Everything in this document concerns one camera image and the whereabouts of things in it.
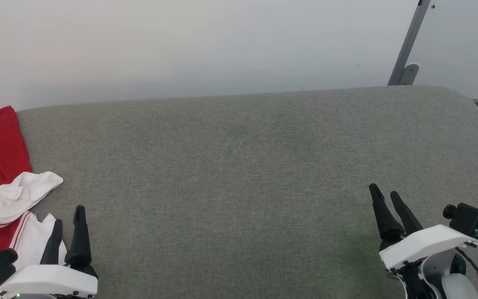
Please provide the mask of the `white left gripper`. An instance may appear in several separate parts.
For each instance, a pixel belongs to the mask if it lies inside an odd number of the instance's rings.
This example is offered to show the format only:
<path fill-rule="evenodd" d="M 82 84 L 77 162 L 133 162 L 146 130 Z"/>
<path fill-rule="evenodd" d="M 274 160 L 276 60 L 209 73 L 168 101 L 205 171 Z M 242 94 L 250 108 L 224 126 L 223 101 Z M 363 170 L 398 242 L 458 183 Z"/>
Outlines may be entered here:
<path fill-rule="evenodd" d="M 56 219 L 39 265 L 23 267 L 0 285 L 0 298 L 25 298 L 30 294 L 75 296 L 92 299 L 98 293 L 98 274 L 91 265 L 92 253 L 84 206 L 77 206 L 74 231 L 65 263 L 59 264 L 63 221 Z"/>

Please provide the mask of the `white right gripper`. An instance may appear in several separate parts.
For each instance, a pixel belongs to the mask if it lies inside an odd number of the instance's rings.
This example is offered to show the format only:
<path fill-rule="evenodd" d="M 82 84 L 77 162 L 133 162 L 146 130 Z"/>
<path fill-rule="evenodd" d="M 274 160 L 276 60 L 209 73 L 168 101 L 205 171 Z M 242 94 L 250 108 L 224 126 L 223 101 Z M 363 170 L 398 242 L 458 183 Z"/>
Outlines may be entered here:
<path fill-rule="evenodd" d="M 369 186 L 381 244 L 379 256 L 388 274 L 400 280 L 406 299 L 478 299 L 478 291 L 465 274 L 452 273 L 460 248 L 478 246 L 478 240 L 445 225 L 423 229 L 396 191 L 390 198 L 402 225 L 386 206 L 379 187 Z"/>

